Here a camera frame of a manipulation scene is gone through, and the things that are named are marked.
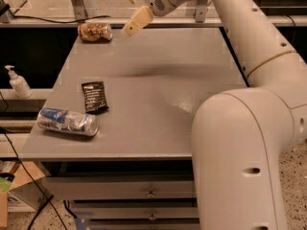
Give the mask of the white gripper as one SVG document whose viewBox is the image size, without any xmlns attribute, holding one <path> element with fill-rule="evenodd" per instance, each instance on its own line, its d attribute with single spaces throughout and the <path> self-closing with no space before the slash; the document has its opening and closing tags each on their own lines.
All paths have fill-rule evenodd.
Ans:
<svg viewBox="0 0 307 230">
<path fill-rule="evenodd" d="M 154 16 L 165 16 L 185 2 L 195 0 L 145 0 L 147 6 L 140 7 L 125 24 L 121 33 L 130 37 L 148 26 Z"/>
</svg>

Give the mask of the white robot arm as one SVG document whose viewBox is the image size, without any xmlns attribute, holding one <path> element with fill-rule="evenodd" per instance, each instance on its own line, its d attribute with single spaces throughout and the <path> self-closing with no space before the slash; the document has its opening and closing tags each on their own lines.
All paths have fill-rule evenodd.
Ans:
<svg viewBox="0 0 307 230">
<path fill-rule="evenodd" d="M 136 34 L 193 0 L 145 0 Z M 191 150 L 201 230 L 288 230 L 279 155 L 307 136 L 306 63 L 252 0 L 211 1 L 249 86 L 198 109 Z"/>
</svg>

